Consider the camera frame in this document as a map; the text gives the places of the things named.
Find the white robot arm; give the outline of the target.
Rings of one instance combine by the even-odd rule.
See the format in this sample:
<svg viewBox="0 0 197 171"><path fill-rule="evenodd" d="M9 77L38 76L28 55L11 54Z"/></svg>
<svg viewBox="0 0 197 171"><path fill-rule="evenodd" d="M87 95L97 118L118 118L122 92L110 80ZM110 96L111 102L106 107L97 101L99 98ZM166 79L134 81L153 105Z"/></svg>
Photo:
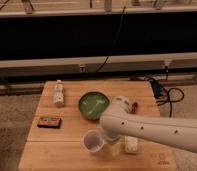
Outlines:
<svg viewBox="0 0 197 171"><path fill-rule="evenodd" d="M131 110L126 97L113 98L100 117L107 141L125 135L197 153L197 119L143 116Z"/></svg>

